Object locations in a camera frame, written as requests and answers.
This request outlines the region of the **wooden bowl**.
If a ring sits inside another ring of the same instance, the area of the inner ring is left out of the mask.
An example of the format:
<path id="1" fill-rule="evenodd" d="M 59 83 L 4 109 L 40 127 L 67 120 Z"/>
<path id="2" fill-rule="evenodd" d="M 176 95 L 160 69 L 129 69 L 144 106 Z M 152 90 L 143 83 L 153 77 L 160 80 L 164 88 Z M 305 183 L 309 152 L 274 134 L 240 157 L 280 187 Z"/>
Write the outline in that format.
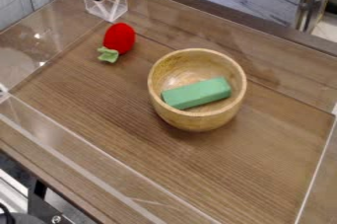
<path id="1" fill-rule="evenodd" d="M 187 131 L 221 127 L 237 114 L 248 89 L 240 64 L 205 48 L 171 52 L 148 76 L 152 105 L 161 119 Z"/>

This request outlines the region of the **clear acrylic tray wall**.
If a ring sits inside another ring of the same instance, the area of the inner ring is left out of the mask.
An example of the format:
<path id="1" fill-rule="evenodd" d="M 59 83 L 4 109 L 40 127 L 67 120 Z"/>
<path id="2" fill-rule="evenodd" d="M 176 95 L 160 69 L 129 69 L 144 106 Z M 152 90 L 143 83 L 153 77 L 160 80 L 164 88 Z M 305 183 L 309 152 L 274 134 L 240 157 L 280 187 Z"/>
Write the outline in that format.
<path id="1" fill-rule="evenodd" d="M 220 224 L 3 85 L 0 149 L 101 224 Z"/>

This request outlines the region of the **green rectangular block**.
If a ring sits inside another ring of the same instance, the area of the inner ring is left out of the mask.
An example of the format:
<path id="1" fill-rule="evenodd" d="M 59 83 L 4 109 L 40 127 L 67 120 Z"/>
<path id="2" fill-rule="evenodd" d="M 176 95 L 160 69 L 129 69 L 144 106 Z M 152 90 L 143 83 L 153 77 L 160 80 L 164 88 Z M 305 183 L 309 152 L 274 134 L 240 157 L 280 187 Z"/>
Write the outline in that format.
<path id="1" fill-rule="evenodd" d="M 196 108 L 231 96 L 232 87 L 224 77 L 199 81 L 161 92 L 164 102 L 179 110 Z"/>

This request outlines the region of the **red plush fruit green leaf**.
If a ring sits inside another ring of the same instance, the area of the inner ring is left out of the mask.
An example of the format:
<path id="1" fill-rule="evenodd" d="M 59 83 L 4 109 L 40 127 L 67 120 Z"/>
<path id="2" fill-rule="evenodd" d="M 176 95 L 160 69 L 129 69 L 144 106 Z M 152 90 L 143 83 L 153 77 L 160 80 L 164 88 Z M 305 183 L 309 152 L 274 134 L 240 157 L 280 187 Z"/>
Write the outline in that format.
<path id="1" fill-rule="evenodd" d="M 97 59 L 115 63 L 119 57 L 132 50 L 135 43 L 135 29 L 125 23 L 112 25 L 105 32 L 103 45 L 97 48 Z"/>

